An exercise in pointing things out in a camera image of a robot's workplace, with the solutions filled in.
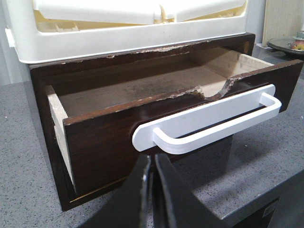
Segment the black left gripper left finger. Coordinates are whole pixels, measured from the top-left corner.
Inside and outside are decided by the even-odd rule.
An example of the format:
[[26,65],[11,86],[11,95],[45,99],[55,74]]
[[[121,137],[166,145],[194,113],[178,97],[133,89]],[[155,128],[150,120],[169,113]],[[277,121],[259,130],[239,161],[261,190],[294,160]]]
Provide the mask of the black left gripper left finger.
[[123,185],[81,228],[144,228],[151,157],[140,155]]

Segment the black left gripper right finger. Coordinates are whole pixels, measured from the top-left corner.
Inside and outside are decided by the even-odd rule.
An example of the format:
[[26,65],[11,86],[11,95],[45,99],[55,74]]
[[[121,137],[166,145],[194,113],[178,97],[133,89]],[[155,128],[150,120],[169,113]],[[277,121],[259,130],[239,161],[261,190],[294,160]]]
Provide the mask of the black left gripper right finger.
[[153,222],[155,228],[227,228],[193,195],[165,154],[155,155]]

